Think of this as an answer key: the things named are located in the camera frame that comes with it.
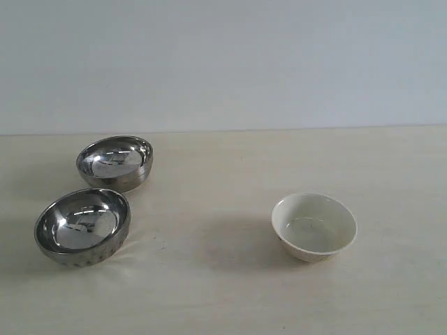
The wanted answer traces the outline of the smooth steel bowl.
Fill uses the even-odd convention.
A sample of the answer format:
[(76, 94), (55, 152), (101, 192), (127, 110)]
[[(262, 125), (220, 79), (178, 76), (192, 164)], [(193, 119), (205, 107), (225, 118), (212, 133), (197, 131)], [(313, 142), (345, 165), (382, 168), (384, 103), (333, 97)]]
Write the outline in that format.
[(81, 178), (91, 187), (124, 193), (147, 180), (153, 159), (154, 150), (149, 141), (117, 135), (85, 147), (75, 164)]

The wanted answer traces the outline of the white ceramic bowl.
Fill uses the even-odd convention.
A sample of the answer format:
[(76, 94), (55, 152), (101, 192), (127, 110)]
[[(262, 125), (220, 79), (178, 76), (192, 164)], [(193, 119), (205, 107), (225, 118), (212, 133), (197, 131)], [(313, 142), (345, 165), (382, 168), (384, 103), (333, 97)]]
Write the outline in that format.
[(271, 211), (272, 228), (286, 252), (315, 263), (331, 258), (356, 239), (358, 224), (340, 201), (319, 193), (293, 193)]

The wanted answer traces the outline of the dimpled steel bowl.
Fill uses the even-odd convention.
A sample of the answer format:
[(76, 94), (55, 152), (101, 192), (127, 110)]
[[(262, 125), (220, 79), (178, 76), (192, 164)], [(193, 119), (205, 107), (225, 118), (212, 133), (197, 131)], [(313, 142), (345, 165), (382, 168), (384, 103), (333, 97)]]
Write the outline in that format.
[(69, 193), (36, 220), (34, 239), (43, 255), (69, 267), (89, 267), (114, 255), (125, 242), (131, 207), (125, 196), (106, 188)]

